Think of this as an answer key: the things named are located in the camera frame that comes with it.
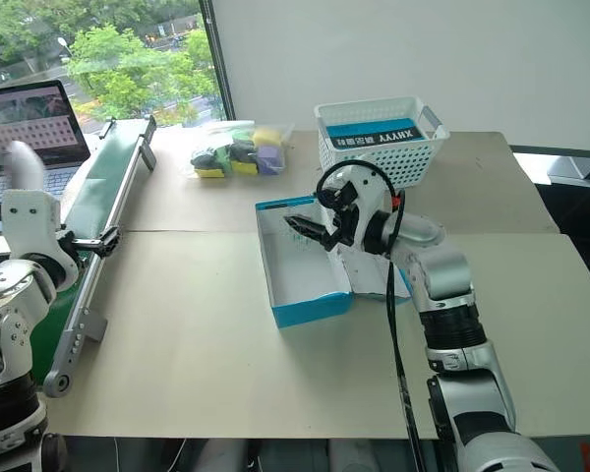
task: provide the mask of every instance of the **purple sponge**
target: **purple sponge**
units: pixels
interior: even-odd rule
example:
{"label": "purple sponge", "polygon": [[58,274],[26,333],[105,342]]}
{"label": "purple sponge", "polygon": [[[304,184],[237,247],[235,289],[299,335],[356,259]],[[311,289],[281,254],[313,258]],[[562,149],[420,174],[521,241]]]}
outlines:
{"label": "purple sponge", "polygon": [[258,171],[264,175],[279,174],[284,170],[282,149],[278,146],[258,146]]}

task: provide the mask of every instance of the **green conveyor belt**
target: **green conveyor belt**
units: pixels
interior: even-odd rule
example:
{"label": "green conveyor belt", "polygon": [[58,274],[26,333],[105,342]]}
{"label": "green conveyor belt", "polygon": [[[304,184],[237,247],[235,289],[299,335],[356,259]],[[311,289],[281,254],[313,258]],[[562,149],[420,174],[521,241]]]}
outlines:
{"label": "green conveyor belt", "polygon": [[[117,121],[101,143],[98,158],[65,221],[77,238],[95,238],[104,229],[138,137],[147,125],[147,120]],[[48,316],[31,334],[32,374],[38,384],[43,384],[50,372],[55,349],[82,281],[83,277],[58,294]]]}

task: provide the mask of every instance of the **beige tabletop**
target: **beige tabletop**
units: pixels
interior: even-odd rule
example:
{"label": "beige tabletop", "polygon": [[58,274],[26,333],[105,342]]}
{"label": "beige tabletop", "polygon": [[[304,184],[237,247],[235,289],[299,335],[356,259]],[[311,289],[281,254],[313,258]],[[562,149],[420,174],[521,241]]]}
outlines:
{"label": "beige tabletop", "polygon": [[[282,330],[272,317],[253,205],[310,193],[316,136],[294,135],[283,176],[209,182],[183,175],[187,139],[155,134],[158,166],[132,196],[130,231],[92,303],[109,319],[105,338],[85,346],[70,394],[48,400],[52,431],[406,438],[384,304],[357,300]],[[590,275],[502,136],[454,134],[407,194],[408,209],[443,222],[469,259],[519,431],[590,434]],[[410,303],[398,330],[418,428],[433,438]]]}
{"label": "beige tabletop", "polygon": [[[199,140],[196,130],[157,130],[151,144],[157,167],[138,176],[126,229],[255,231],[254,204],[310,195],[321,175],[317,133],[293,134],[282,175],[229,179],[188,176]],[[407,190],[406,209],[450,233],[559,232],[500,133],[452,133],[422,183]]]}
{"label": "beige tabletop", "polygon": [[[455,235],[518,414],[533,436],[590,434],[590,275],[565,236]],[[52,431],[121,437],[406,438],[384,304],[278,329],[256,233],[127,235]],[[419,317],[398,307],[407,379],[434,438]]]}

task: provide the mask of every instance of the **plastic bag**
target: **plastic bag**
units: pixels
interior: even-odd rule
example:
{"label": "plastic bag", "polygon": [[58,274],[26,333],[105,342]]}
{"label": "plastic bag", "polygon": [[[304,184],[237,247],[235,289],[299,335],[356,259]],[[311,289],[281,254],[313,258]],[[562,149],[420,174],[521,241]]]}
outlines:
{"label": "plastic bag", "polygon": [[286,167],[286,143],[293,126],[253,121],[210,124],[200,131],[190,165],[200,177],[276,175]]}

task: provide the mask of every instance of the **white wall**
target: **white wall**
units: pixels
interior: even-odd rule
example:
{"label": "white wall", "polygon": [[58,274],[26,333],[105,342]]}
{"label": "white wall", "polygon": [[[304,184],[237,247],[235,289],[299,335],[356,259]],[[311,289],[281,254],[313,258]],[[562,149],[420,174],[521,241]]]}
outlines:
{"label": "white wall", "polygon": [[590,149],[590,0],[212,0],[238,118],[417,94],[450,130]]}

